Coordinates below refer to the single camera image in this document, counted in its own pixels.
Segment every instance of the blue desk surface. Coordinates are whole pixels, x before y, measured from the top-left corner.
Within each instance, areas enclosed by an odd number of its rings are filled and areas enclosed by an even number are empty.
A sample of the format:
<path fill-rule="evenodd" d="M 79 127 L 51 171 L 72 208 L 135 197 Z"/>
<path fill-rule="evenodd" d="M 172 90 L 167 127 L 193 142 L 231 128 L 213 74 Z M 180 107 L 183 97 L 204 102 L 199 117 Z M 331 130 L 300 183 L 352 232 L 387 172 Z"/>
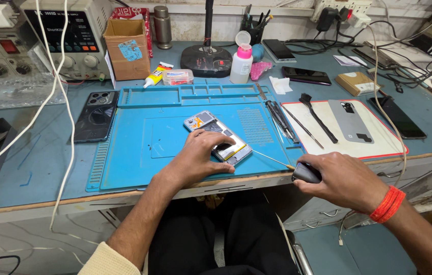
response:
<path fill-rule="evenodd" d="M 153 49 L 152 70 L 163 61 L 180 68 L 180 54 L 190 45 L 200 42 L 173 42 L 170 50 Z M 236 46 L 228 47 L 234 53 Z M 353 55 L 350 48 L 345 53 Z M 271 87 L 269 76 L 282 78 L 282 66 L 295 66 L 316 71 L 326 72 L 332 79 L 331 86 L 321 86 L 299 82 L 291 82 L 292 92 L 286 95 L 275 95 L 280 102 L 297 102 L 300 94 L 305 92 L 313 100 L 349 99 L 353 98 L 334 79 L 340 73 L 364 72 L 363 67 L 340 66 L 332 55 L 338 54 L 335 49 L 326 53 L 310 56 L 297 56 L 297 63 L 279 63 L 268 72 L 263 73 L 258 83 Z M 229 84 L 229 78 L 219 79 L 221 84 Z M 130 81 L 129 86 L 143 85 L 143 80 Z M 379 83 L 384 84 L 383 91 L 392 95 L 401 109 L 410 116 L 414 122 L 427 134 L 425 140 L 405 141 L 409 148 L 409 156 L 432 153 L 432 95 L 421 87 L 414 89 L 404 88 L 404 93 L 395 91 L 392 82 L 379 77 Z M 94 91 L 112 91 L 110 81 L 88 82 L 78 86 L 70 86 L 68 98 L 74 120 L 77 120 L 89 93 Z M 369 95 L 356 97 L 364 102 L 379 118 L 379 114 L 366 102 Z M 0 117 L 6 118 L 12 125 L 24 127 L 32 118 L 35 108 L 4 109 L 0 110 Z M 38 116 L 34 127 L 30 129 L 16 144 L 14 144 L 0 172 L 0 208 L 15 205 L 41 203 L 56 200 L 60 183 L 70 160 L 70 122 L 65 104 L 46 106 Z M 68 177 L 62 199 L 87 197 L 109 192 L 86 192 L 85 184 L 89 176 L 96 144 L 78 144 L 75 146 L 75 163 Z"/>

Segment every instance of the glue tube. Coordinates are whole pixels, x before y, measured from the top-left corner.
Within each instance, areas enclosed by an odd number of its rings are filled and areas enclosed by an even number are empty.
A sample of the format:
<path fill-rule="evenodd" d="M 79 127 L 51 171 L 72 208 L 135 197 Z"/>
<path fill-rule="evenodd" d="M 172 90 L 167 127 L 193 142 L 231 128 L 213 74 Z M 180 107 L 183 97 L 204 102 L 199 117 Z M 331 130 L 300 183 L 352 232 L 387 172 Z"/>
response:
<path fill-rule="evenodd" d="M 146 88 L 150 85 L 156 85 L 160 80 L 162 80 L 162 73 L 166 70 L 172 70 L 174 66 L 160 62 L 158 64 L 158 67 L 153 71 L 146 79 L 145 79 L 145 85 L 143 85 L 143 88 Z"/>

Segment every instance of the wall socket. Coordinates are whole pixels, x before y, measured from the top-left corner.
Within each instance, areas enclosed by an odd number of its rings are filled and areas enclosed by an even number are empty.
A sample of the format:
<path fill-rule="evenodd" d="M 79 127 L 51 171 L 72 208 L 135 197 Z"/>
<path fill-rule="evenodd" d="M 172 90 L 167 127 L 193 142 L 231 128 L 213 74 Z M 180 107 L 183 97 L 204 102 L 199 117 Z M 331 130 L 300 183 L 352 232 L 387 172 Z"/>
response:
<path fill-rule="evenodd" d="M 360 12 L 367 14 L 371 5 L 372 0 L 316 0 L 314 2 L 314 13 L 311 16 L 311 21 L 317 22 L 320 18 L 321 11 L 326 7 L 335 8 L 338 9 L 338 11 L 346 7 L 347 9 L 353 9 L 353 13 Z"/>

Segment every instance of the small brown box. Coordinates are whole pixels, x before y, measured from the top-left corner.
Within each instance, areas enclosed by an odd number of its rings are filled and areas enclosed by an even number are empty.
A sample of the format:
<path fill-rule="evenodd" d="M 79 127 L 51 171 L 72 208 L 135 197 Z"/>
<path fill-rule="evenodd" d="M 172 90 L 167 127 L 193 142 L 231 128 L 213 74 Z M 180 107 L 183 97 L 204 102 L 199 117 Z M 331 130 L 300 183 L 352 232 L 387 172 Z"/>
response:
<path fill-rule="evenodd" d="M 361 72 L 342 73 L 335 80 L 354 97 L 374 93 L 374 81 Z"/>
<path fill-rule="evenodd" d="M 145 79 L 150 75 L 143 20 L 109 19 L 103 36 L 116 80 Z"/>

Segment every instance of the cream sleeve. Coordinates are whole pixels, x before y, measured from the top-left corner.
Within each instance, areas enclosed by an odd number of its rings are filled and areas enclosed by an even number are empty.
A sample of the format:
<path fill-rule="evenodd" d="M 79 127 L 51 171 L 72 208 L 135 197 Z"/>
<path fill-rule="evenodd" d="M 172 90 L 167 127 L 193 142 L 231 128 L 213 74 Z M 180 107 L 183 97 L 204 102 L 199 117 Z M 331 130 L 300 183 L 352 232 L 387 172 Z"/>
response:
<path fill-rule="evenodd" d="M 117 253 L 105 242 L 99 244 L 94 254 L 78 275 L 141 275 L 132 262 Z"/>

